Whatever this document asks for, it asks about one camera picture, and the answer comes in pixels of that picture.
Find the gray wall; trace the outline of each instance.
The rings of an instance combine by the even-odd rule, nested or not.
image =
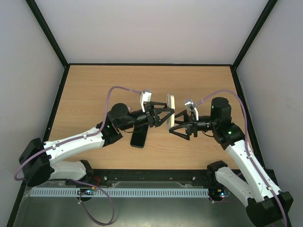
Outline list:
[[[279,0],[238,73],[268,168],[303,222],[303,1]]]
[[[232,64],[267,0],[36,0],[68,62]]]
[[[20,188],[13,180],[27,143],[42,137],[63,67],[24,0],[0,7],[0,226]]]

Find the black smartphone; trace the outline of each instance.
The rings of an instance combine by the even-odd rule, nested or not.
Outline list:
[[[135,126],[134,132],[131,139],[131,146],[136,148],[143,148],[146,140],[148,131],[148,124],[142,126]]]

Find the purple cable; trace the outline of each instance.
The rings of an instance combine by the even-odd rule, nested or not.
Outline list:
[[[70,180],[72,180],[72,181],[74,181],[74,182],[76,182],[76,183],[79,183],[79,184],[87,185],[87,186],[90,186],[90,187],[95,187],[95,188],[97,188],[98,190],[102,191],[102,192],[108,197],[108,199],[109,199],[109,201],[110,201],[110,204],[112,205],[112,218],[111,218],[110,221],[107,222],[107,223],[99,222],[99,221],[97,221],[96,219],[94,219],[94,218],[91,216],[91,214],[88,212],[88,210],[86,209],[86,207],[84,206],[84,204],[83,204],[83,202],[82,202],[82,200],[81,200],[81,197],[82,197],[83,193],[81,193],[80,196],[79,196],[79,202],[80,202],[81,205],[83,206],[83,208],[84,208],[85,213],[87,214],[87,216],[88,216],[88,217],[90,218],[90,220],[92,220],[94,223],[96,223],[96,224],[99,225],[99,226],[109,226],[110,224],[112,224],[112,223],[113,223],[113,220],[114,220],[114,217],[115,217],[115,205],[114,205],[114,202],[113,202],[112,198],[109,196],[109,194],[108,194],[106,191],[104,191],[102,188],[99,188],[99,187],[97,187],[97,186],[94,186],[93,184],[84,183],[84,182],[76,181],[76,180],[73,180],[73,179],[70,179]]]
[[[112,88],[110,88],[110,90],[108,91],[108,94],[107,94],[107,98],[106,98],[106,104],[105,104],[105,110],[104,110],[104,117],[103,117],[103,122],[102,122],[102,125],[100,127],[100,129],[95,132],[95,133],[92,133],[92,134],[88,134],[87,137],[91,137],[91,136],[96,136],[98,135],[98,133],[100,133],[104,126],[105,126],[105,121],[106,121],[106,115],[107,115],[107,110],[108,110],[108,103],[109,103],[109,97],[110,97],[110,94],[111,92],[115,89],[115,88],[118,88],[118,89],[122,89],[122,90],[125,90],[125,91],[131,91],[131,92],[134,92],[136,94],[141,94],[141,91],[136,91],[136,90],[132,90],[132,89],[128,89],[128,88],[125,88],[125,87],[120,87],[120,86],[113,86]],[[72,141],[75,141],[75,140],[79,140],[79,139],[82,139],[83,136],[78,136],[78,137],[75,137],[75,138],[72,138],[72,139],[68,139],[68,140],[65,140],[65,141],[62,141],[62,142],[59,142],[56,144],[57,147],[59,147],[60,145],[63,145],[63,144],[66,144],[66,143],[69,143],[69,142],[72,142]],[[29,157],[27,160],[25,160],[19,167],[18,169],[16,170],[15,174],[14,174],[14,179],[16,181],[23,181],[25,180],[25,178],[18,178],[17,175],[18,173],[22,170],[22,168],[27,164],[29,163],[31,160],[33,160],[35,157],[43,154],[44,152],[52,149],[53,147],[48,147],[48,148],[45,148],[37,153],[35,153],[34,155],[32,155],[31,157]]]
[[[217,95],[218,93],[221,93],[221,92],[228,92],[228,93],[231,93],[233,94],[237,100],[239,101],[240,105],[241,105],[241,108],[242,108],[242,111],[243,111],[243,115],[244,115],[244,123],[245,123],[245,151],[247,153],[247,156],[250,156],[250,152],[249,152],[249,149],[248,149],[248,127],[247,127],[247,115],[246,115],[246,112],[245,112],[245,108],[244,108],[244,105],[241,101],[241,99],[238,97],[238,95],[236,93],[234,93],[233,91],[230,91],[230,90],[227,90],[227,89],[223,89],[223,90],[219,90],[219,91],[215,91],[213,93],[211,93],[209,96],[207,96],[206,98],[202,99],[200,102],[197,102],[197,104],[194,106],[194,107],[197,107],[198,105],[200,105],[201,103],[203,103],[204,101],[206,101],[207,99],[209,99],[210,97],[214,96],[214,95]],[[266,187],[270,187],[270,184],[268,183],[267,179],[265,178],[265,176],[261,173],[261,171],[259,170],[259,168],[257,167],[257,164],[255,163],[254,160],[252,160],[252,158],[250,158],[250,161],[252,163],[252,165],[255,167],[256,171],[258,172],[258,174],[260,175],[260,177],[262,178],[262,180],[264,181]],[[270,192],[273,194],[276,202],[278,203],[278,206],[281,210],[281,213],[282,213],[282,217],[283,217],[283,222],[284,222],[284,227],[287,227],[287,220],[286,220],[286,214],[285,214],[285,211],[283,209],[283,206],[279,200],[279,198],[277,197],[276,193],[273,191],[273,190],[270,190]]]

